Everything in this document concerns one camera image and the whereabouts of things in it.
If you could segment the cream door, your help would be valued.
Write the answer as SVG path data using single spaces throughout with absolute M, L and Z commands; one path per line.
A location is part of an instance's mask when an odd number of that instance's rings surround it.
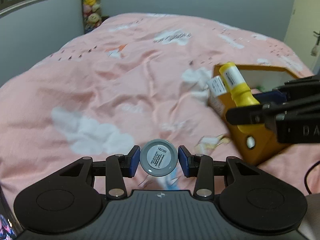
M 319 32 L 319 0 L 295 0 L 284 42 L 317 74 L 319 46 L 313 31 Z

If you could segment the orange cardboard box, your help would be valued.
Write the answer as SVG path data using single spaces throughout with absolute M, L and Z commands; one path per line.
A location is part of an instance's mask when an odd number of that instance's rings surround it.
M 219 69 L 222 65 L 217 64 L 214 66 L 213 77 L 220 75 Z M 298 76 L 285 67 L 240 64 L 237 68 L 253 95 L 273 91 L 287 81 L 305 78 Z M 214 98 L 211 94 L 209 102 L 226 123 L 240 155 L 248 163 L 253 165 L 261 164 L 291 145 L 277 142 L 276 134 L 263 124 L 231 125 L 228 123 L 225 114 L 229 109 L 236 107 L 230 93 L 223 94 L 217 98 Z

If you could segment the yellow white bottle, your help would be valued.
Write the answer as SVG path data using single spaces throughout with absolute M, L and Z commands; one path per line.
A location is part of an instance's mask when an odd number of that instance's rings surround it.
M 227 62 L 223 64 L 219 69 L 219 73 L 220 75 L 211 78 L 207 83 L 214 98 L 230 93 L 236 107 L 260 104 L 251 93 L 251 89 L 235 63 Z

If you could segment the grey round tin pink label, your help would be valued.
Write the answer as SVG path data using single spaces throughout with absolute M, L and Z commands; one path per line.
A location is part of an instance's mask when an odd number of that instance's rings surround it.
M 169 141 L 154 139 L 143 146 L 139 160 L 142 169 L 147 174 L 163 177 L 176 168 L 178 153 L 175 146 Z

